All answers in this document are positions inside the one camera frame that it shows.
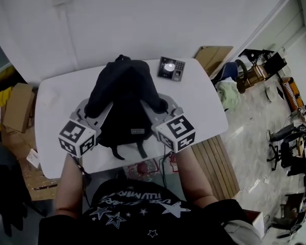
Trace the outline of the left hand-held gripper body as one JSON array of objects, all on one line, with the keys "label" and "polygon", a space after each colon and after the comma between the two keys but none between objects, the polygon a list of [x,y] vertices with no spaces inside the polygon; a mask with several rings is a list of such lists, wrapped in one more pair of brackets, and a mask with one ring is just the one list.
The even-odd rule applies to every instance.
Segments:
[{"label": "left hand-held gripper body", "polygon": [[89,118],[85,114],[87,103],[85,99],[77,106],[58,136],[61,148],[76,158],[81,158],[96,146],[101,127],[113,106],[109,103],[97,118]]}]

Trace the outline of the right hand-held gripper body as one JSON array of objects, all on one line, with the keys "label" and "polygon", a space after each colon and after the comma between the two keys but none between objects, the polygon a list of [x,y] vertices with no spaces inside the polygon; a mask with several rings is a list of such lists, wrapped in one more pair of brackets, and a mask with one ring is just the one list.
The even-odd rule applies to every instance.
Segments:
[{"label": "right hand-held gripper body", "polygon": [[161,112],[154,111],[148,103],[141,105],[148,116],[157,141],[178,153],[195,141],[195,128],[185,117],[183,109],[168,95],[159,94]]}]

